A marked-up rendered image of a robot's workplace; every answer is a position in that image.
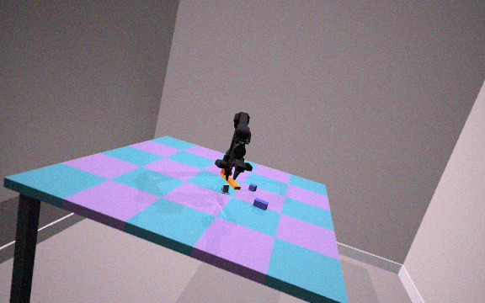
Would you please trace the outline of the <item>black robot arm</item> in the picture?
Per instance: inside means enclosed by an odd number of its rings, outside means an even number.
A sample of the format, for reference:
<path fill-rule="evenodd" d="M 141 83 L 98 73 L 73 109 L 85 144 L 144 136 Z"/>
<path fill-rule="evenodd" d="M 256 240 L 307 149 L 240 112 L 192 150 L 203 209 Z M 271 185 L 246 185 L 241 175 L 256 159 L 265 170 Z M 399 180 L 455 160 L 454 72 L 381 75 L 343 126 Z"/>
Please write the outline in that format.
<path fill-rule="evenodd" d="M 249 170 L 250 163 L 244 162 L 244 158 L 242 160 L 238 159 L 239 157 L 244 157 L 246 154 L 245 144 L 250 143 L 251 140 L 251 132 L 248 127 L 250 117 L 248 113 L 240 112 L 235 114 L 234 117 L 234 135 L 232 138 L 232 144 L 230 149 L 224 155 L 223 160 L 225 162 L 229 162 L 231 154 L 230 152 L 233 151 L 236 158 L 232 161 L 232 165 L 235 167 L 236 171 L 244 173 L 245 170 Z M 248 140 L 248 142 L 247 142 Z"/>

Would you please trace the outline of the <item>orange bar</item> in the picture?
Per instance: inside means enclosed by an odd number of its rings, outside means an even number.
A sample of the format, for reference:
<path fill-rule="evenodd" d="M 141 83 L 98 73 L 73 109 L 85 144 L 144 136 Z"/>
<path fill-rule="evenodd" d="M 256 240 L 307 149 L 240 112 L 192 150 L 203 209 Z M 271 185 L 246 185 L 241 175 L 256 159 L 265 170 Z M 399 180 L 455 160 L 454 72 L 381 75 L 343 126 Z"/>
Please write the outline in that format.
<path fill-rule="evenodd" d="M 226 180 L 226 174 L 225 174 L 224 168 L 221 169 L 221 176 Z M 241 189 L 241 186 L 234 179 L 232 179 L 232 177 L 230 176 L 230 173 L 229 173 L 229 178 L 227 182 L 230 184 L 230 186 L 233 189 L 237 189 L 237 190 Z"/>

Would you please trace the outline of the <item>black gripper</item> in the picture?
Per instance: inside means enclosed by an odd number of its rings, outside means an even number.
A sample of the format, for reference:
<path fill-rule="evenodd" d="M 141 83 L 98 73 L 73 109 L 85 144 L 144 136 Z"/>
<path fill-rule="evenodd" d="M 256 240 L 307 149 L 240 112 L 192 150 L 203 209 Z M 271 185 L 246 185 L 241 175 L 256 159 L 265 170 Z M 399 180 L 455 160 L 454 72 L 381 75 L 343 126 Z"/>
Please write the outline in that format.
<path fill-rule="evenodd" d="M 230 159 L 228 159 L 229 162 L 225 162 L 224 160 L 221 160 L 221 159 L 216 159 L 216 162 L 215 162 L 218 168 L 224 168 L 225 174 L 226 174 L 226 181 L 229 178 L 229 173 L 231 171 L 230 167 L 234 167 L 232 165 L 232 161 L 236 158 L 233 151 L 231 151 L 230 154 L 231 154 L 231 157 Z M 252 170 L 253 170 L 253 167 L 252 165 L 250 165 L 249 170 L 247 171 L 252 172 Z M 234 170 L 233 179 L 235 180 L 240 173 L 241 172 Z"/>

